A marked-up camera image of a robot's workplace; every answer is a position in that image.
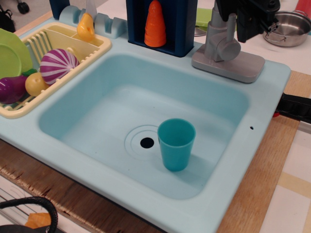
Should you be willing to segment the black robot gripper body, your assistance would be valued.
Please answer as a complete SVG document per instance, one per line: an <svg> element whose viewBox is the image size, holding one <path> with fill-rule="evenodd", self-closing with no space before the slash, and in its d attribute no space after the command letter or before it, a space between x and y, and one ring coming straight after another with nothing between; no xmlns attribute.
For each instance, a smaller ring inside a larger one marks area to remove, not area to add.
<svg viewBox="0 0 311 233"><path fill-rule="evenodd" d="M216 0L218 11L223 21L228 21L230 14L254 17L265 22L272 21L280 10L278 0Z"/></svg>

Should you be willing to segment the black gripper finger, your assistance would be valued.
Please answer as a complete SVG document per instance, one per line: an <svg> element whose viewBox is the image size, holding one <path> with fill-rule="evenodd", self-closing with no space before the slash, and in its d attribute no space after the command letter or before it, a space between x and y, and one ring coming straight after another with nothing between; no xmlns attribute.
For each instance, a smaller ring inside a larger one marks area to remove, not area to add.
<svg viewBox="0 0 311 233"><path fill-rule="evenodd" d="M277 28L276 11L237 10L237 38L245 43L258 34L271 33Z"/></svg>

